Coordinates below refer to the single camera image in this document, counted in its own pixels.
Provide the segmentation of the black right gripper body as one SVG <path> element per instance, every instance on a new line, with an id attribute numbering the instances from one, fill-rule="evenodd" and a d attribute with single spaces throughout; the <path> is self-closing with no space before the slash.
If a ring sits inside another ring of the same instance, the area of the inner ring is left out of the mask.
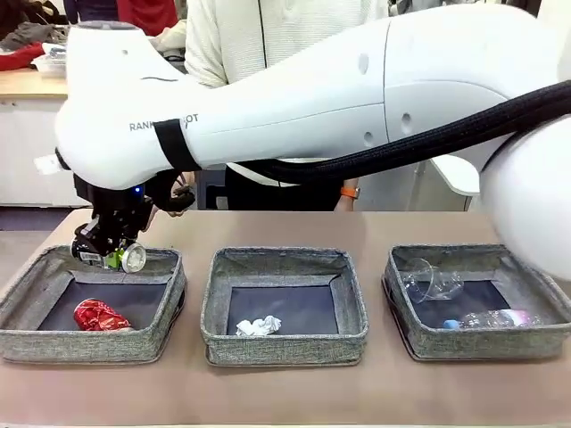
<path id="1" fill-rule="evenodd" d="M 93 216 L 98 217 L 99 232 L 112 240 L 136 240 L 146 229 L 153 209 L 144 188 L 107 190 L 95 188 L 92 193 Z"/>

